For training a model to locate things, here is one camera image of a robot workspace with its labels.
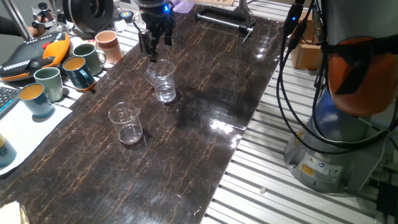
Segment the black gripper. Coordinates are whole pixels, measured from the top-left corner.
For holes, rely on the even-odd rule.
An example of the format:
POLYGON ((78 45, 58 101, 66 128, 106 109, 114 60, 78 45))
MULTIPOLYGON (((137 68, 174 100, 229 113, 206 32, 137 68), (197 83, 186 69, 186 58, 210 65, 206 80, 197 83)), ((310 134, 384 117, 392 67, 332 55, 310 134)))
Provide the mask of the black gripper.
POLYGON ((175 29, 174 3, 169 0, 136 0, 146 30, 139 31, 141 52, 151 61, 157 62, 157 45, 160 35, 164 33, 165 45, 173 45, 175 29))

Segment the bare operator hand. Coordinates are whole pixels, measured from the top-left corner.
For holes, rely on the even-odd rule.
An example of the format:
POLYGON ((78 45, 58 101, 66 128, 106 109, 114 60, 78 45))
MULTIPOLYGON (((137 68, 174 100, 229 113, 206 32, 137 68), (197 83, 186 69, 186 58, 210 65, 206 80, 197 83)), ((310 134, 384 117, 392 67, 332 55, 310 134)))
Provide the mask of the bare operator hand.
MULTIPOLYGON (((51 20, 51 21, 53 20, 52 13, 50 13, 50 19, 48 17, 44 18, 45 22, 48 22, 49 20, 51 20)), ((38 27, 38 28, 28 27, 28 29, 30 30, 30 33, 32 34, 33 37, 39 37, 46 32, 46 28, 44 28, 44 27, 38 27)))

